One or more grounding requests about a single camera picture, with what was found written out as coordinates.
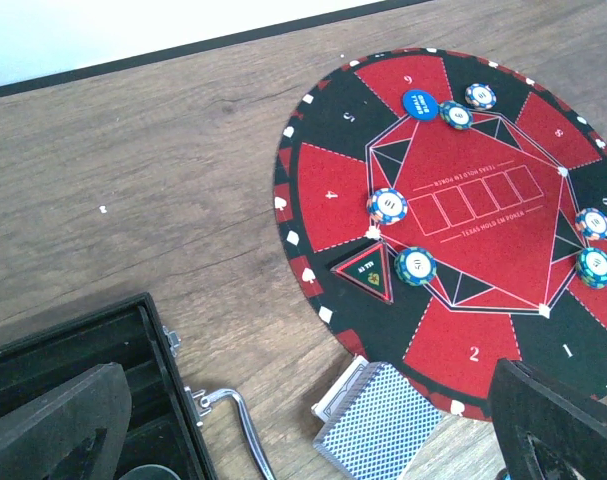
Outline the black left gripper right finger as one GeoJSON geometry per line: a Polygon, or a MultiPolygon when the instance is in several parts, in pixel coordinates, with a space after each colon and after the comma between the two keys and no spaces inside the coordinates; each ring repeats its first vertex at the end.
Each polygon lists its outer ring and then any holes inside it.
{"type": "Polygon", "coordinates": [[[606,404],[508,359],[488,404],[505,479],[607,479],[606,404]]]}

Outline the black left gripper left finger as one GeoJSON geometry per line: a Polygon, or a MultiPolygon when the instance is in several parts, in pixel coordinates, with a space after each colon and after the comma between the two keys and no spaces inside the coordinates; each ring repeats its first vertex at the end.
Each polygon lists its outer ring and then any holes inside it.
{"type": "Polygon", "coordinates": [[[0,418],[0,479],[111,479],[132,410],[124,370],[96,365],[0,418]]]}

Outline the blue patterned card deck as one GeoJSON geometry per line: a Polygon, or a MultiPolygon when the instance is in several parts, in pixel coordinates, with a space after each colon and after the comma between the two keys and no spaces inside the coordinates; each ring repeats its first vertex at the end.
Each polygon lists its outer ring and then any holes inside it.
{"type": "Polygon", "coordinates": [[[351,479],[400,479],[442,420],[394,366],[368,364],[313,440],[351,479]]]}

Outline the blue green poker chip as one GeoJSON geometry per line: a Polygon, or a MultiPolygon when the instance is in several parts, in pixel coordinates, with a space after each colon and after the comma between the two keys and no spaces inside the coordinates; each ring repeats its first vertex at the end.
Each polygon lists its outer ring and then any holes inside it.
{"type": "Polygon", "coordinates": [[[394,269],[401,281],[411,286],[422,286],[436,277],[437,263],[425,248],[414,246],[396,256],[394,269]]]}
{"type": "Polygon", "coordinates": [[[439,104],[439,115],[444,122],[456,130],[466,130],[472,126],[473,116],[464,105],[448,100],[439,104]]]}
{"type": "Polygon", "coordinates": [[[596,247],[579,252],[575,269],[579,278],[589,287],[601,289],[607,286],[607,254],[596,247]]]}

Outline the white blue poker chip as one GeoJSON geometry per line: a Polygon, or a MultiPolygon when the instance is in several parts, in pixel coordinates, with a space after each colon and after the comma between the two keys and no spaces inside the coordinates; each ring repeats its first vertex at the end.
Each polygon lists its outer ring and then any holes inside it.
{"type": "Polygon", "coordinates": [[[497,97],[488,84],[473,83],[465,89],[466,102],[479,110],[492,109],[497,102],[497,97]]]}
{"type": "Polygon", "coordinates": [[[398,190],[381,188],[368,198],[366,209],[373,221],[382,225],[391,225],[406,217],[408,203],[398,190]]]}
{"type": "Polygon", "coordinates": [[[575,217],[575,227],[588,240],[605,239],[607,237],[607,216],[597,208],[584,208],[575,217]]]}

